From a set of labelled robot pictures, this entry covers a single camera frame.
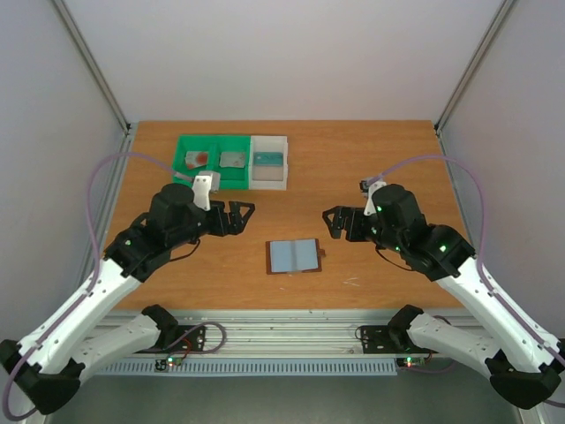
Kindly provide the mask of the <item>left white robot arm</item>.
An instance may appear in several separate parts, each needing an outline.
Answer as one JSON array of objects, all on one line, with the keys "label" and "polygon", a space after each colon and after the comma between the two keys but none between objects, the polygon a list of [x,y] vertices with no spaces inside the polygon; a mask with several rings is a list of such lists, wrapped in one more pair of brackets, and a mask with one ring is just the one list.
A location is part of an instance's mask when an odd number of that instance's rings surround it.
[{"label": "left white robot arm", "polygon": [[199,246],[205,235],[243,232],[252,203],[212,201],[207,189],[171,183],[154,195],[149,210],[119,232],[87,280],[38,329],[19,341],[1,343],[1,364],[9,375],[3,411],[17,385],[35,412],[49,415],[66,405],[98,370],[133,353],[171,352],[186,334],[159,305],[146,307],[131,322],[98,337],[89,333],[125,296],[137,290],[174,249]]}]

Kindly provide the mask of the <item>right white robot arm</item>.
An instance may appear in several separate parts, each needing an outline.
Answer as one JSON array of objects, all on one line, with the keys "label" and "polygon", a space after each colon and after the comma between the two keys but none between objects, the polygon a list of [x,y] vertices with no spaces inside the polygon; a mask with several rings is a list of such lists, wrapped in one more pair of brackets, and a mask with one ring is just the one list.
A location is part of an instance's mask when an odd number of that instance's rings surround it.
[{"label": "right white robot arm", "polygon": [[388,322],[399,351],[417,347],[450,357],[483,375],[510,404],[529,410],[561,384],[564,346],[519,307],[479,265],[473,246],[454,228],[431,224],[414,194],[376,182],[362,208],[335,206],[322,219],[333,239],[372,242],[455,297],[488,332],[480,337],[407,305]]}]

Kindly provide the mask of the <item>brown leather card holder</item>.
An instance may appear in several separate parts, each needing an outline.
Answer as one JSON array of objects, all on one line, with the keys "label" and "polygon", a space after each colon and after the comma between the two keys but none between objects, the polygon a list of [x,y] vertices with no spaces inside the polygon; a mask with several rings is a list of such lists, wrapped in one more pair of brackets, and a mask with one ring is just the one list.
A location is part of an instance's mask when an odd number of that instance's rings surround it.
[{"label": "brown leather card holder", "polygon": [[268,275],[316,273],[326,256],[317,238],[271,240],[266,243]]}]

